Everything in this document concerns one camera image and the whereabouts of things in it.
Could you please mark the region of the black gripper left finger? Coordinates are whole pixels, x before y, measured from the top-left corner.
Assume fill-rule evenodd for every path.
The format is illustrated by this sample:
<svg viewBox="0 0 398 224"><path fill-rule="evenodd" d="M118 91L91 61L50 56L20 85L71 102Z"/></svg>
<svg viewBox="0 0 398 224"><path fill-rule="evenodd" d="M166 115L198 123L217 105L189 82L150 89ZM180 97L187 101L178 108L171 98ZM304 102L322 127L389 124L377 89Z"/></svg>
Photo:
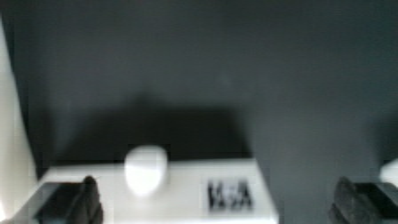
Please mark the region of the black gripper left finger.
<svg viewBox="0 0 398 224"><path fill-rule="evenodd" d="M98 182L61 182L34 216L39 224L103 224Z"/></svg>

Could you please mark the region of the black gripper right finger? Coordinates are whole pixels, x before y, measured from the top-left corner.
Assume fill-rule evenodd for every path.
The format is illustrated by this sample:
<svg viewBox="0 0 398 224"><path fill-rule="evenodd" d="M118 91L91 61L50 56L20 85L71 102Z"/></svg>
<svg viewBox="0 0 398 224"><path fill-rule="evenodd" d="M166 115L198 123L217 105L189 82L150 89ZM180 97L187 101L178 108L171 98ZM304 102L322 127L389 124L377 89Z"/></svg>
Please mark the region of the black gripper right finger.
<svg viewBox="0 0 398 224"><path fill-rule="evenodd" d="M398 187L340 178L329 210L331 224L398 224Z"/></svg>

